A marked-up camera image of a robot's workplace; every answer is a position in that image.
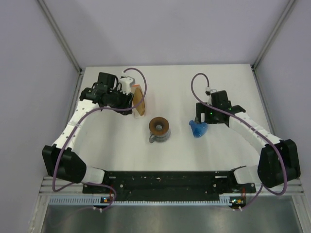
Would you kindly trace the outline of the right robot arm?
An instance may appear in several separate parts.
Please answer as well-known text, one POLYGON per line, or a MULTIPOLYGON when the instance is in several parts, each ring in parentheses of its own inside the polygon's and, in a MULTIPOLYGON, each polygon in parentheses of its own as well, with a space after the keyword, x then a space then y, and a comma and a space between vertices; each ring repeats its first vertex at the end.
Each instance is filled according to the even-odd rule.
POLYGON ((196 104, 195 122, 198 124, 225 124, 242 136, 259 154, 259 162, 253 166, 234 169, 227 179, 232 192, 240 191, 245 183, 261 183, 267 188, 300 177, 300 164, 296 143, 282 140, 257 124, 239 105, 232 105, 226 91, 206 88, 208 102, 196 104))

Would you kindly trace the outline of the orange coffee filter box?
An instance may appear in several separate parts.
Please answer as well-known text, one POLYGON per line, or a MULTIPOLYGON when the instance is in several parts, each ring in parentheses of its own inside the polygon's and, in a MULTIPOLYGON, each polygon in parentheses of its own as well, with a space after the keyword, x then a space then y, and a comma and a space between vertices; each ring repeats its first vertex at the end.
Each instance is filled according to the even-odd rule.
POLYGON ((143 99, 143 90, 139 84, 135 84, 131 87, 131 93, 133 95, 132 105, 136 106, 138 103, 139 105, 133 109, 133 114, 135 118, 140 118, 145 116, 145 101, 143 99))

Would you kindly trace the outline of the glass coffee carafe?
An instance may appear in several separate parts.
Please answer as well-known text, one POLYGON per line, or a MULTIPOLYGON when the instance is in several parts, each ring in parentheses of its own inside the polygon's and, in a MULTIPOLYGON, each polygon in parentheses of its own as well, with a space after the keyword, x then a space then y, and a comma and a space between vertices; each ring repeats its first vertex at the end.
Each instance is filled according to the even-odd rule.
POLYGON ((171 136, 171 130, 168 129, 168 131, 166 133, 164 133, 163 135, 157 136, 154 133, 150 133, 150 137, 149 137, 149 142, 153 143, 153 142, 165 142, 167 141, 171 136))

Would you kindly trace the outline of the blue glass dripper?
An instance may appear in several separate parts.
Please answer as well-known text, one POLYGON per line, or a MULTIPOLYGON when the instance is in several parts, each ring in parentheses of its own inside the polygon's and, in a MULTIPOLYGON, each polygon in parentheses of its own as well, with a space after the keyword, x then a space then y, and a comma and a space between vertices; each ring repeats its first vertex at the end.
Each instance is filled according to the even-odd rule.
POLYGON ((195 138, 200 138, 204 136, 208 130, 208 124, 205 122, 196 123, 194 120, 190 120, 189 125, 195 138))

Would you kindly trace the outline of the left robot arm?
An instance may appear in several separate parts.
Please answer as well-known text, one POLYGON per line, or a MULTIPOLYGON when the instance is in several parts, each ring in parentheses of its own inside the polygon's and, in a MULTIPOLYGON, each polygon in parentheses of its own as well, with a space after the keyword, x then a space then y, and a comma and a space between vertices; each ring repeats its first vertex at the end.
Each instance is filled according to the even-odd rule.
POLYGON ((42 150, 48 175, 71 183, 93 183, 99 192, 110 188, 110 180, 105 171, 88 166, 79 156, 89 126, 95 117, 95 109, 112 108, 122 115, 132 113, 133 94, 131 87, 135 79, 100 72, 92 87, 86 87, 80 94, 73 116, 61 135, 51 146, 42 150))

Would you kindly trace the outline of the brown wooden dripper base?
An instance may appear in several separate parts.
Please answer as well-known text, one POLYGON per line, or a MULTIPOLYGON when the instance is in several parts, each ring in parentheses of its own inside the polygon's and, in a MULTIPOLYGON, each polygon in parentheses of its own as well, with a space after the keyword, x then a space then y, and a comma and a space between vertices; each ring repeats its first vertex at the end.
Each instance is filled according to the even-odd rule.
POLYGON ((149 131, 155 136, 164 136, 169 129, 169 122, 163 117, 155 117, 149 122, 149 131))

